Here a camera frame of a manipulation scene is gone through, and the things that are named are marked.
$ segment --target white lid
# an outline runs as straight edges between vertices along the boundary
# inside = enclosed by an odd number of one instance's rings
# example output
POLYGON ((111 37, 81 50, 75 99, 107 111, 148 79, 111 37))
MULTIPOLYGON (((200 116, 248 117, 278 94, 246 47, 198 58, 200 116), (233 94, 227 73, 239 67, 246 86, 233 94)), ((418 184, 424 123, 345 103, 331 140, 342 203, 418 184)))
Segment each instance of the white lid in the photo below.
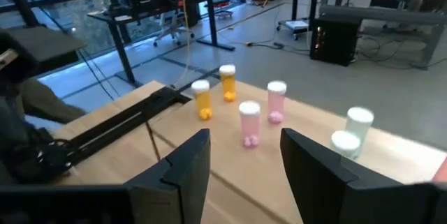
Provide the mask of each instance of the white lid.
POLYGON ((352 107, 348 110, 348 117, 360 123, 372 123, 374 120, 374 113, 363 107, 352 107))
POLYGON ((261 113, 261 107, 255 101, 245 101, 240 103, 239 112, 247 116, 256 116, 261 113))
POLYGON ((194 93, 199 94, 210 89, 210 83, 207 80, 197 80, 191 84, 194 93))
POLYGON ((234 64, 227 64, 227 65, 221 66, 219 68, 219 72, 222 75, 233 75, 234 73, 236 73, 236 67, 234 64))
POLYGON ((285 94, 287 84, 284 81, 271 81, 267 85, 267 90, 276 94, 285 94))
POLYGON ((338 130, 333 133, 331 143, 332 147, 335 148, 335 151, 347 156, 355 153, 360 146, 358 137, 345 130, 338 130))

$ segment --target wooden table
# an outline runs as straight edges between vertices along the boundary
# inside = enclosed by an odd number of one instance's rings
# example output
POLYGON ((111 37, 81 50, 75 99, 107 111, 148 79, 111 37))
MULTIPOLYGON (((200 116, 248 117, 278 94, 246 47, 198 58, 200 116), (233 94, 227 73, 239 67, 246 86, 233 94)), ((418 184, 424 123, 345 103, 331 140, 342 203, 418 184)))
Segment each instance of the wooden table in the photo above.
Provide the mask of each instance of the wooden table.
MULTIPOLYGON (((209 128, 212 174, 278 222, 301 223, 284 173, 280 130, 292 128, 328 146, 331 134, 344 128, 345 118, 286 99, 285 122, 271 126, 266 115, 267 91, 241 82, 237 83, 237 102, 224 101, 221 85, 211 89, 211 97, 213 119, 201 121, 191 101, 154 123, 154 131, 163 140, 179 146, 201 128, 209 128), (242 147, 238 105, 244 100, 261 104, 261 145, 252 150, 242 147)), ((372 128, 357 161, 403 183, 413 183, 430 180, 445 157, 438 149, 372 128)))
MULTIPOLYGON (((58 130, 54 136, 71 139, 90 129, 122 110, 148 97, 154 91, 163 87, 157 82, 150 82, 135 91, 119 98, 88 115, 75 120, 58 130)), ((151 124, 172 114, 180 107, 173 106, 159 116, 151 119, 151 124)), ((162 156, 169 154, 173 147, 156 138, 157 147, 162 156)), ((85 184, 122 184, 140 174, 156 163, 156 156, 144 126, 137 127, 130 133, 100 150, 87 160, 76 166, 76 173, 60 179, 59 185, 85 184)), ((203 212, 206 224, 224 223, 276 223, 256 204, 244 199, 216 177, 210 176, 207 199, 203 212)))

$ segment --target office chair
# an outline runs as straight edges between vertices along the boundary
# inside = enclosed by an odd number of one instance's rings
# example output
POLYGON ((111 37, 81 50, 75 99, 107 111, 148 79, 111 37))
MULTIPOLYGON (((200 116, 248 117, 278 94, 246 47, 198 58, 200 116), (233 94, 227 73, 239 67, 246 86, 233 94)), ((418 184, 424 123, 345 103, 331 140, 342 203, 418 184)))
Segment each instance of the office chair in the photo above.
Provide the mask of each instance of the office chair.
POLYGON ((178 10, 169 11, 166 13, 162 13, 160 15, 159 25, 161 27, 161 34, 158 35, 154 40, 154 46, 156 47, 157 41, 162 39, 163 37, 170 35, 177 45, 181 45, 182 43, 179 40, 179 35, 181 33, 189 33, 191 38, 194 38, 194 33, 190 31, 188 28, 182 29, 184 26, 184 14, 179 14, 178 10))

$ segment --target black box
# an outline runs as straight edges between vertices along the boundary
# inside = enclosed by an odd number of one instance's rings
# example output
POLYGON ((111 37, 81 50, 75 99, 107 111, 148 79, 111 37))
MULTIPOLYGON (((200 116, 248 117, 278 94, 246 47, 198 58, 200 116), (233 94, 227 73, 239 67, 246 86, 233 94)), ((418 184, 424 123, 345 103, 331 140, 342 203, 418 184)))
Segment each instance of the black box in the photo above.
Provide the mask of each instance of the black box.
POLYGON ((348 66, 356 53, 361 19, 322 15, 312 24, 310 58, 348 66))

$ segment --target pink cup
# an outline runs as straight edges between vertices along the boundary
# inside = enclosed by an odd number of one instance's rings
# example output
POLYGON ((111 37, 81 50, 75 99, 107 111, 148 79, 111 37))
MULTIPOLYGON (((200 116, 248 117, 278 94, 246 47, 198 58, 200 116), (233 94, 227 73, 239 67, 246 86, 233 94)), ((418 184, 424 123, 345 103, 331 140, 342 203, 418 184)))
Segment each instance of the pink cup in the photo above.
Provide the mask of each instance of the pink cup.
POLYGON ((257 147, 259 145, 260 105, 254 101, 245 101, 239 105, 239 113, 244 147, 257 147))
POLYGON ((271 81, 268 90, 268 121, 280 124, 284 119, 284 99, 287 85, 283 81, 271 81))

